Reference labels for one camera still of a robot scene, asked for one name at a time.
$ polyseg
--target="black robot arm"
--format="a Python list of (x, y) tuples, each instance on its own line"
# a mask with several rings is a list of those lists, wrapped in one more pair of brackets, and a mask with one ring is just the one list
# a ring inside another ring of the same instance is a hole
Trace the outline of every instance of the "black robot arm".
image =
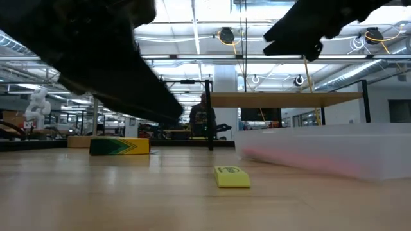
[[(369, 14), (390, 0), (298, 0), (287, 14), (265, 35), (272, 42), (266, 55), (304, 55), (316, 60), (321, 51), (320, 39), (332, 39), (347, 24), (366, 20)], [(403, 6), (410, 0), (401, 0)]]

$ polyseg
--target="yellow eraser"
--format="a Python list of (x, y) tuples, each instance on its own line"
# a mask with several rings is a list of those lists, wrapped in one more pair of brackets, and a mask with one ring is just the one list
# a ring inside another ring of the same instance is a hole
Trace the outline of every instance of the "yellow eraser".
[(214, 175), (220, 188), (249, 188), (249, 175), (236, 166), (215, 166)]

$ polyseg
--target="white wall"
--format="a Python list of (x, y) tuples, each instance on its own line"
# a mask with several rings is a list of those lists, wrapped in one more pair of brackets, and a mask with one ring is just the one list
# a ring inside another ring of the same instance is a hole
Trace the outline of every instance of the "white wall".
[[(214, 92), (237, 92), (237, 72), (235, 65), (214, 66)], [(219, 132), (218, 137), (226, 137), (228, 141), (234, 140), (238, 131), (238, 108), (214, 108), (216, 122), (231, 126), (231, 131)]]
[[(338, 92), (360, 92), (357, 84), (350, 87), (340, 89)], [(330, 107), (326, 107), (326, 125), (334, 124), (349, 124), (349, 123), (365, 123), (365, 116), (362, 99), (352, 100), (345, 103), (340, 103)], [(281, 111), (283, 119), (291, 117), (293, 126), (293, 116), (303, 113), (312, 112), (314, 108), (284, 108)]]
[[(354, 84), (337, 92), (361, 92), (360, 87), (361, 84)], [(363, 99), (356, 99), (326, 107), (326, 125), (365, 123), (365, 117), (362, 116), (362, 101)]]
[(389, 123), (390, 110), (388, 100), (411, 99), (411, 89), (383, 88), (368, 86), (370, 113), (372, 123)]
[(138, 138), (139, 137), (139, 121), (137, 119), (135, 120), (134, 125), (130, 125), (130, 120), (131, 118), (126, 118), (125, 119), (125, 137), (129, 138)]

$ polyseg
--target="wooden shelf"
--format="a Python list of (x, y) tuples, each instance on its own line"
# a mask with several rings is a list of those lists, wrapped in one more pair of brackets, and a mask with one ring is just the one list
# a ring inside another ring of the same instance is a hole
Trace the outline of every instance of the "wooden shelf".
[(211, 93), (216, 108), (313, 108), (328, 107), (362, 98), (362, 93)]

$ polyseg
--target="fluorescent light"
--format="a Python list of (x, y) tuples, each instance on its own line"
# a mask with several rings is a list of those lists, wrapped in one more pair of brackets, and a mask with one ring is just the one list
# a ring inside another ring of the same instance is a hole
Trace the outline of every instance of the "fluorescent light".
[(367, 55), (320, 55), (319, 59), (361, 59), (367, 58)]
[(37, 56), (0, 56), (1, 61), (38, 61)]
[(17, 84), (17, 86), (24, 87), (24, 88), (27, 88), (27, 89), (33, 89), (33, 90), (40, 88), (40, 86), (34, 85), (34, 84)]
[(235, 55), (177, 55), (177, 59), (230, 59)]
[(301, 59), (301, 55), (273, 55), (273, 56), (265, 56), (265, 55), (245, 55), (245, 58), (248, 59)]
[(50, 95), (51, 97), (57, 98), (57, 99), (62, 99), (62, 100), (66, 100), (66, 98), (61, 97), (61, 96), (57, 96), (57, 95)]
[(374, 58), (382, 58), (382, 59), (405, 59), (411, 58), (411, 55), (374, 55)]
[(145, 59), (169, 59), (169, 55), (143, 55)]
[[(7, 92), (7, 94), (33, 94), (34, 92), (32, 91), (13, 91), (13, 92)], [(54, 95), (54, 94), (71, 94), (70, 92), (48, 92), (47, 94), (49, 95)]]
[(90, 101), (82, 100), (82, 99), (71, 99), (71, 101), (73, 101), (75, 103), (79, 103), (79, 104), (91, 104)]
[(265, 124), (265, 122), (247, 122), (248, 124)]

